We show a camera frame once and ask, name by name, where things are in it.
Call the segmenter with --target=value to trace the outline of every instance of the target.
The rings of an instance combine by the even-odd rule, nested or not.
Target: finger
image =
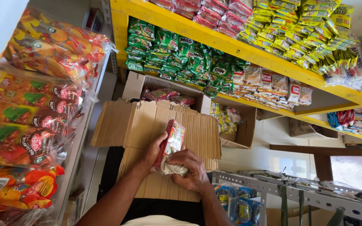
[[[183,165],[184,167],[187,167],[191,172],[196,172],[198,168],[198,162],[185,156],[171,157],[167,160],[167,164]]]
[[[186,188],[186,189],[188,189],[189,187],[188,187],[188,180],[187,179],[185,179],[185,178],[183,178],[180,174],[172,174],[171,175],[171,180],[175,183],[175,184],[177,184],[177,185],[179,185],[179,186],[181,186],[181,187],[183,187],[183,188]]]
[[[177,156],[186,156],[187,158],[192,159],[194,161],[197,162],[200,161],[200,159],[196,155],[194,155],[194,153],[189,149],[175,152],[171,157],[177,157]]]
[[[152,142],[152,145],[157,145],[159,146],[161,144],[161,142],[163,142],[165,139],[167,138],[167,132],[164,132],[162,134],[160,134],[159,136],[157,136]]]

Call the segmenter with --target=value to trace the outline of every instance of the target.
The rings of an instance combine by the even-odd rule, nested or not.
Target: person
[[[149,175],[159,153],[159,145],[167,137],[167,132],[159,135],[146,148],[143,158],[138,160],[118,182],[107,192],[76,224],[120,225],[143,180]],[[174,183],[190,191],[199,193],[206,226],[231,226],[231,222],[217,198],[209,181],[203,162],[183,146],[167,160],[169,164],[184,165],[189,168],[185,177],[172,174]],[[185,209],[185,214],[195,214]],[[197,226],[168,216],[147,216],[133,219],[125,226]]]

